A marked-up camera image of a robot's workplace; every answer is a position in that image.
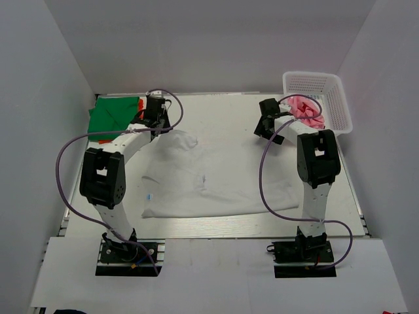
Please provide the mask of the pink t shirt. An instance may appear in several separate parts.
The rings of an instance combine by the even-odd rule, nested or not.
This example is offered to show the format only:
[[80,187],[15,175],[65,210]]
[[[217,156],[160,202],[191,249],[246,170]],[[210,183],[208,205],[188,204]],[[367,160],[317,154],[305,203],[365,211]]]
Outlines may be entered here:
[[325,128],[325,119],[314,101],[302,96],[293,96],[286,102],[291,108],[290,113],[302,123],[318,130]]

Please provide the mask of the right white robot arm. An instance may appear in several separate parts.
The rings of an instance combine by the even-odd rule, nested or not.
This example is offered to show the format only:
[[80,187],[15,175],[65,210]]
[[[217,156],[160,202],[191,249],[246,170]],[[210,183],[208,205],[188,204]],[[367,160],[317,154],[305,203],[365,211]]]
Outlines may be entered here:
[[268,144],[292,142],[297,148],[297,173],[303,183],[302,217],[292,218],[277,214],[269,207],[263,192],[263,152],[259,166],[259,192],[262,203],[273,215],[298,222],[295,251],[305,261],[312,260],[325,246],[325,212],[327,198],[341,165],[336,137],[331,130],[317,130],[293,118],[290,114],[262,116],[255,135],[268,139]]

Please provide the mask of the white t shirt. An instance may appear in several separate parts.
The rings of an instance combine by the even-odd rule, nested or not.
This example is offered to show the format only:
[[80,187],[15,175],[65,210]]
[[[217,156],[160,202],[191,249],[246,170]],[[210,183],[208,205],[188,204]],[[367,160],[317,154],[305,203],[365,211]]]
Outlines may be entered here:
[[142,176],[143,218],[202,218],[266,211],[260,141],[211,145],[181,130],[161,135]]

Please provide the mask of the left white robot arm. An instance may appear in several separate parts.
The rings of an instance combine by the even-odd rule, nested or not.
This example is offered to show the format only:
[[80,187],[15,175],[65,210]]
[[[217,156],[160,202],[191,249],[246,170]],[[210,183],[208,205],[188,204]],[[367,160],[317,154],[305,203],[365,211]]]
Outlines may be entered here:
[[80,193],[110,227],[103,234],[105,242],[125,261],[138,254],[135,229],[128,222],[122,200],[126,193],[125,164],[145,145],[170,127],[167,111],[137,113],[128,125],[128,133],[118,135],[101,148],[84,153]]

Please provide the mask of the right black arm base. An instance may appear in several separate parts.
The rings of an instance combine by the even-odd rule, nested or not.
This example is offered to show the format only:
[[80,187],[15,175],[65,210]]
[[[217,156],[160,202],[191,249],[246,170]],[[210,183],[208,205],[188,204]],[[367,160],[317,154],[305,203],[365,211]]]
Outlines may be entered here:
[[335,262],[330,241],[323,248],[314,249],[303,257],[295,241],[275,241],[266,247],[273,255],[276,279],[334,278],[336,268],[328,268]]

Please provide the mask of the white plastic basket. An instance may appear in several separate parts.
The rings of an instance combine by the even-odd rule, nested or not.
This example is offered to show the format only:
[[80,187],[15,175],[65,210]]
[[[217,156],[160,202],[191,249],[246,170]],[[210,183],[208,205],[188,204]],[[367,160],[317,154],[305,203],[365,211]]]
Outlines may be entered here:
[[282,76],[283,92],[304,94],[318,100],[323,109],[326,128],[335,135],[348,134],[353,130],[346,96],[341,79],[329,73],[288,71]]

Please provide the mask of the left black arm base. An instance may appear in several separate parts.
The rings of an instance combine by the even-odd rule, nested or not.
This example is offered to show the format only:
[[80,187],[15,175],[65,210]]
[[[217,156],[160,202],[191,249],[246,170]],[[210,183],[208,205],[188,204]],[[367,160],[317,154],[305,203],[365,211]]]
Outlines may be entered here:
[[[164,263],[165,241],[145,240],[141,244],[153,258],[157,271],[160,272]],[[96,277],[157,277],[147,253],[141,249],[134,249],[133,253],[122,255],[116,249],[101,241],[96,264]]]

